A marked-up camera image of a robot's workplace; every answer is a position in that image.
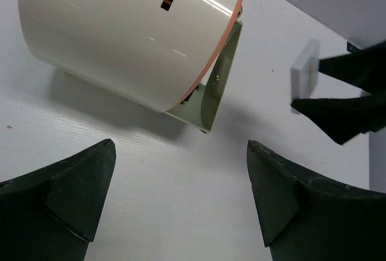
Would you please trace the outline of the white square compact with gold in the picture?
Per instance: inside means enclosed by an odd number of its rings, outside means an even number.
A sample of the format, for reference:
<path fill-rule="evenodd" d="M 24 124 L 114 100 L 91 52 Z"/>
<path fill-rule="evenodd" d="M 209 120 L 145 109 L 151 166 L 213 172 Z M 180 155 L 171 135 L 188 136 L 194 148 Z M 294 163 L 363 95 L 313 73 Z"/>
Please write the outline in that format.
<path fill-rule="evenodd" d="M 291 101 L 308 99 L 318 83 L 320 41 L 311 39 L 290 67 Z"/>

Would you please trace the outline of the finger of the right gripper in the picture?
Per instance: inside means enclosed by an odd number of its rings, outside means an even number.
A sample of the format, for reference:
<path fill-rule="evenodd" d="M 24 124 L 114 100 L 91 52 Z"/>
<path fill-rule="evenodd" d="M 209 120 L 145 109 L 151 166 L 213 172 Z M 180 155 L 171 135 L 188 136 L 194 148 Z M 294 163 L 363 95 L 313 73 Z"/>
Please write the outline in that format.
<path fill-rule="evenodd" d="M 295 99 L 291 107 L 339 145 L 385 128 L 385 92 L 349 99 Z"/>
<path fill-rule="evenodd" d="M 385 42 L 360 50 L 347 44 L 346 55 L 320 60 L 319 72 L 363 91 L 385 91 Z"/>

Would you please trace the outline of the pale green bottom drawer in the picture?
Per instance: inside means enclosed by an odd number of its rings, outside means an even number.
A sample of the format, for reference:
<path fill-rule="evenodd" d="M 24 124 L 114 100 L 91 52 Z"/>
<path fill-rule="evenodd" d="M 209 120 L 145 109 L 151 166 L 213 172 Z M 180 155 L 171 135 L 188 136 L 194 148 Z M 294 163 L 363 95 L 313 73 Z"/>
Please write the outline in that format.
<path fill-rule="evenodd" d="M 242 31 L 242 22 L 236 21 L 221 49 L 206 84 L 199 83 L 183 102 L 166 114 L 186 124 L 210 133 L 226 88 L 227 80 Z"/>

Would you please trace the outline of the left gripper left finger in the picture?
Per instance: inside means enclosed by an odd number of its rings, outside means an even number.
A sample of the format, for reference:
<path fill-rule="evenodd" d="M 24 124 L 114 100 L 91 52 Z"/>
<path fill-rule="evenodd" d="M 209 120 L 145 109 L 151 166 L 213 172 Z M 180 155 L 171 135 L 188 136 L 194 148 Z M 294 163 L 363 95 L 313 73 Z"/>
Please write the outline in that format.
<path fill-rule="evenodd" d="M 1 260 L 84 260 L 116 163 L 102 140 L 1 183 Z"/>

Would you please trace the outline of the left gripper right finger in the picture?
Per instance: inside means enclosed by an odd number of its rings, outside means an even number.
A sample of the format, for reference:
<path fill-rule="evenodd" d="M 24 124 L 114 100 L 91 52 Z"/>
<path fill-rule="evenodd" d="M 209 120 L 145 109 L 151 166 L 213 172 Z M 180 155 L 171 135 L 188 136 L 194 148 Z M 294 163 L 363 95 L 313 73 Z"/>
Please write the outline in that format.
<path fill-rule="evenodd" d="M 384 260 L 385 195 L 247 145 L 264 245 L 273 260 Z"/>

